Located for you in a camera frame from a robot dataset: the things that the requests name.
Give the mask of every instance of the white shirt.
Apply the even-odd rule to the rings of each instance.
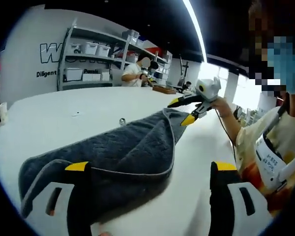
[[[136,75],[140,71],[141,71],[141,67],[139,67],[139,65],[137,63],[133,63],[133,64],[128,65],[124,69],[122,76]],[[142,85],[142,80],[140,80],[140,79],[131,80],[129,82],[122,81],[122,86],[125,86],[125,87],[141,87],[141,85]]]

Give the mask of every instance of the window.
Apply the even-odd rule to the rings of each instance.
[[[261,86],[256,85],[255,80],[239,75],[234,103],[243,109],[256,110],[260,99]]]
[[[198,79],[214,79],[218,77],[221,82],[221,89],[218,92],[220,97],[224,97],[229,71],[210,63],[201,63]]]

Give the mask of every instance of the person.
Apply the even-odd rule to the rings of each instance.
[[[191,82],[190,81],[187,81],[183,86],[182,86],[182,90],[187,90],[189,89],[191,86]]]
[[[147,53],[141,53],[136,63],[128,65],[122,74],[122,86],[141,87],[148,82],[148,77],[141,70],[142,67],[150,67],[151,58]]]
[[[292,41],[287,43],[286,38],[290,37],[291,33],[294,33],[295,36],[295,31],[289,31],[290,29],[295,29],[295,27],[291,25],[290,27],[285,26],[283,30],[280,31],[280,28],[275,24],[275,13],[270,4],[271,2],[268,0],[256,0],[253,2],[249,10],[249,29],[253,30],[253,33],[256,34],[255,39],[258,40],[255,44],[255,52],[262,51],[260,59],[267,59],[268,66],[273,67],[274,76],[277,76],[275,79],[280,79],[281,84],[284,84],[284,90],[286,90],[286,98],[283,103],[285,113],[281,116],[278,124],[269,132],[267,137],[272,142],[276,151],[281,154],[283,160],[289,163],[295,158],[295,45]],[[280,15],[280,17],[288,18],[291,16],[289,20],[292,21],[292,14],[289,14],[288,11],[289,8],[286,5],[278,6],[281,11],[286,8],[286,14]],[[261,22],[261,26],[264,30],[263,32],[259,32],[254,27],[257,25],[255,22],[258,22],[258,20]],[[277,39],[274,35],[285,35],[286,37],[284,36]],[[260,48],[259,43],[265,40],[272,40],[274,43],[269,43],[267,48]],[[273,47],[284,50],[281,50],[279,54],[274,53]],[[242,128],[236,121],[225,99],[219,97],[212,102],[211,105],[212,108],[218,111],[227,133],[236,147],[236,165],[243,181],[251,182],[267,199],[269,212],[273,216],[277,215],[288,202],[292,189],[295,186],[295,172],[287,180],[286,186],[280,191],[274,192],[268,190],[261,180],[259,169],[255,161],[254,144],[262,134],[263,129],[272,121],[279,107],[273,108],[267,112],[255,124]]]

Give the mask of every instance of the black ceiling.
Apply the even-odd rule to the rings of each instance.
[[[250,0],[190,0],[190,3],[200,24],[206,53],[245,65],[239,57],[248,43]],[[46,8],[97,15],[138,31],[174,56],[181,54],[184,59],[202,60],[198,37],[182,0],[98,0],[47,3]]]

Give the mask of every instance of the metal shelving unit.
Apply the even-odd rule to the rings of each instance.
[[[130,64],[130,62],[126,61],[126,56],[128,51],[134,51],[136,53],[145,52],[150,54],[152,57],[154,57],[154,60],[158,63],[166,64],[167,61],[161,57],[159,57],[157,54],[154,55],[153,53],[147,51],[146,49],[139,48],[136,45],[130,44],[130,37],[128,37],[127,40],[117,37],[115,35],[111,35],[105,32],[100,32],[95,29],[87,29],[76,26],[76,21],[73,22],[72,26],[67,30],[66,35],[63,40],[63,47],[60,52],[60,58],[59,58],[59,65],[58,65],[58,73],[57,73],[57,89],[58,90],[66,90],[68,87],[74,88],[74,86],[86,86],[87,87],[101,87],[103,85],[112,86],[113,81],[112,78],[110,81],[70,81],[65,82],[63,81],[64,76],[64,69],[65,69],[65,60],[66,59],[89,59],[93,61],[101,61],[103,63],[106,63],[107,69],[111,69],[111,64],[115,64],[118,66],[121,70],[124,69],[125,65]],[[105,42],[109,44],[111,47],[110,53],[108,57],[100,57],[97,55],[90,55],[90,54],[67,54],[69,41],[71,38],[82,38],[82,39],[90,39],[94,41],[99,42]],[[113,49],[115,47],[122,47],[124,50],[122,59],[119,58],[112,58]]]

